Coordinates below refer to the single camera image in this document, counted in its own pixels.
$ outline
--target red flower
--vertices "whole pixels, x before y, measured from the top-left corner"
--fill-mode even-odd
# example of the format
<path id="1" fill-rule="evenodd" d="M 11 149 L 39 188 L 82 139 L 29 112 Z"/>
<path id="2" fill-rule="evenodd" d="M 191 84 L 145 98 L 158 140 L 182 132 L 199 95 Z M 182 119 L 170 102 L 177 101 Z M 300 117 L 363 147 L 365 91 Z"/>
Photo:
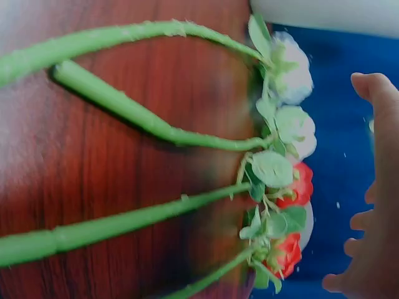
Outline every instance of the red flower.
<path id="1" fill-rule="evenodd" d="M 283 276 L 281 277 L 280 271 L 276 271 L 274 275 L 277 278 L 281 279 L 290 276 L 294 271 L 295 265 L 301 260 L 302 254 L 300 252 L 299 240 L 300 233 L 289 234 L 283 243 L 277 245 L 276 249 L 284 253 L 282 255 L 277 254 L 276 256 L 277 264 L 282 268 L 281 273 Z M 266 262 L 264 263 L 273 272 L 273 269 Z"/>
<path id="2" fill-rule="evenodd" d="M 304 206 L 310 201 L 313 194 L 313 171 L 303 162 L 296 164 L 294 171 L 299 174 L 299 178 L 294 179 L 294 182 L 289 186 L 294 195 L 293 197 L 285 196 L 283 200 L 277 199 L 276 204 L 281 209 L 292 205 Z"/>

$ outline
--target green wire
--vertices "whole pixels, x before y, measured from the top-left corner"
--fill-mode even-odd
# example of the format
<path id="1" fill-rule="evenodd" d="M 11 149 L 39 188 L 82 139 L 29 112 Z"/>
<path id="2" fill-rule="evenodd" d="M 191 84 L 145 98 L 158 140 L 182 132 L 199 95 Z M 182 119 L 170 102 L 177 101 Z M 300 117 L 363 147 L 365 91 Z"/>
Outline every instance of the green wire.
<path id="1" fill-rule="evenodd" d="M 0 238 L 0 267 L 42 259 L 102 240 L 116 237 L 156 222 L 198 209 L 221 198 L 248 191 L 249 183 L 232 185 L 212 192 L 182 196 L 181 199 L 114 216 L 58 226 Z"/>
<path id="2" fill-rule="evenodd" d="M 191 296 L 197 294 L 198 292 L 204 290 L 206 287 L 211 285 L 212 283 L 218 281 L 222 276 L 226 275 L 230 270 L 237 267 L 243 261 L 247 260 L 248 257 L 252 255 L 254 249 L 252 247 L 248 247 L 243 250 L 240 254 L 238 254 L 232 261 L 223 265 L 215 272 L 209 274 L 207 277 L 201 279 L 200 281 L 188 285 L 184 289 L 174 292 L 171 295 L 164 297 L 163 299 L 184 299 L 190 298 Z"/>
<path id="3" fill-rule="evenodd" d="M 130 123 L 142 127 L 158 138 L 177 145 L 205 146 L 228 151 L 249 151 L 253 148 L 267 148 L 271 143 L 270 139 L 264 140 L 258 137 L 236 141 L 174 128 L 150 110 L 128 98 L 123 92 L 114 89 L 70 60 L 56 65 L 54 78 Z"/>
<path id="4" fill-rule="evenodd" d="M 260 53 L 230 37 L 192 22 L 176 20 L 112 26 L 80 31 L 50 39 L 0 58 L 0 88 L 17 78 L 72 57 L 109 48 L 124 42 L 158 36 L 196 36 L 225 45 L 262 61 Z"/>

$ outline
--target blue background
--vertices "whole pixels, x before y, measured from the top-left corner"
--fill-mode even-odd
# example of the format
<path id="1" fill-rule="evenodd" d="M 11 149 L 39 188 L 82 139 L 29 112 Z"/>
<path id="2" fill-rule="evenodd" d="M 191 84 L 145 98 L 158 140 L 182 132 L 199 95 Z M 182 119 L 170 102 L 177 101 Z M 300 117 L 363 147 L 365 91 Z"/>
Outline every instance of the blue background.
<path id="1" fill-rule="evenodd" d="M 362 233 L 350 230 L 349 220 L 371 208 L 364 193 L 374 180 L 368 129 L 373 111 L 353 90 L 350 75 L 381 72 L 399 86 L 399 40 L 285 26 L 274 30 L 288 31 L 310 60 L 314 91 L 302 107 L 316 124 L 317 149 L 305 161 L 314 172 L 315 226 L 299 271 L 283 282 L 280 294 L 271 284 L 268 290 L 254 290 L 252 298 L 344 298 L 324 291 L 321 280 L 350 263 L 343 244 Z"/>

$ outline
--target wood grain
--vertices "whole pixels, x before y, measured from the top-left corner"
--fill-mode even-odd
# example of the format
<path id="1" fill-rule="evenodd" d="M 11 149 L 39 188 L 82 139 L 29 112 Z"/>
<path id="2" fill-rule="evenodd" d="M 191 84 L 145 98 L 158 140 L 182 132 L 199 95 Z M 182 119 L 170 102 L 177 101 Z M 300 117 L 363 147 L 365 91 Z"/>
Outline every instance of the wood grain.
<path id="1" fill-rule="evenodd" d="M 244 42 L 244 0 L 2 0 L 0 55 L 70 32 L 188 19 Z M 242 57 L 194 38 L 125 44 L 76 61 L 186 130 L 253 136 Z M 51 82 L 0 90 L 0 235 L 51 229 L 197 194 L 234 181 L 241 155 L 176 148 Z M 0 270 L 0 298 L 143 298 L 182 287 L 242 248 L 244 201 L 41 261 Z M 198 298 L 246 298 L 243 266 Z"/>

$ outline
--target white rose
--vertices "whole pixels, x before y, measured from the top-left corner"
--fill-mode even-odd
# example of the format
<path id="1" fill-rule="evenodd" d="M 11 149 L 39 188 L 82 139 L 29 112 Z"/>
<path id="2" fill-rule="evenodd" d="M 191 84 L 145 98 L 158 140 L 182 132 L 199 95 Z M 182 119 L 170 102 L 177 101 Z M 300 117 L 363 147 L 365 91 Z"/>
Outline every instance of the white rose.
<path id="1" fill-rule="evenodd" d="M 313 91 L 313 80 L 309 69 L 296 68 L 277 76 L 276 91 L 280 101 L 298 105 Z"/>
<path id="2" fill-rule="evenodd" d="M 299 106 L 283 106 L 276 113 L 276 126 L 281 141 L 293 145 L 299 161 L 316 149 L 313 119 Z"/>
<path id="3" fill-rule="evenodd" d="M 302 141 L 293 141 L 292 145 L 298 153 L 296 157 L 299 161 L 309 157 L 316 150 L 317 140 L 314 135 L 304 136 L 305 139 Z"/>
<path id="4" fill-rule="evenodd" d="M 282 102 L 298 105 L 313 90 L 309 60 L 297 42 L 286 32 L 275 32 L 272 43 L 272 61 L 277 67 L 274 81 L 276 92 Z M 297 67 L 284 70 L 283 65 L 287 63 L 295 63 Z"/>
<path id="5" fill-rule="evenodd" d="M 304 51 L 299 47 L 294 38 L 285 31 L 277 31 L 273 34 L 272 50 L 279 50 L 283 46 L 284 51 L 279 57 L 285 62 L 295 62 L 300 68 L 308 69 L 309 60 Z"/>

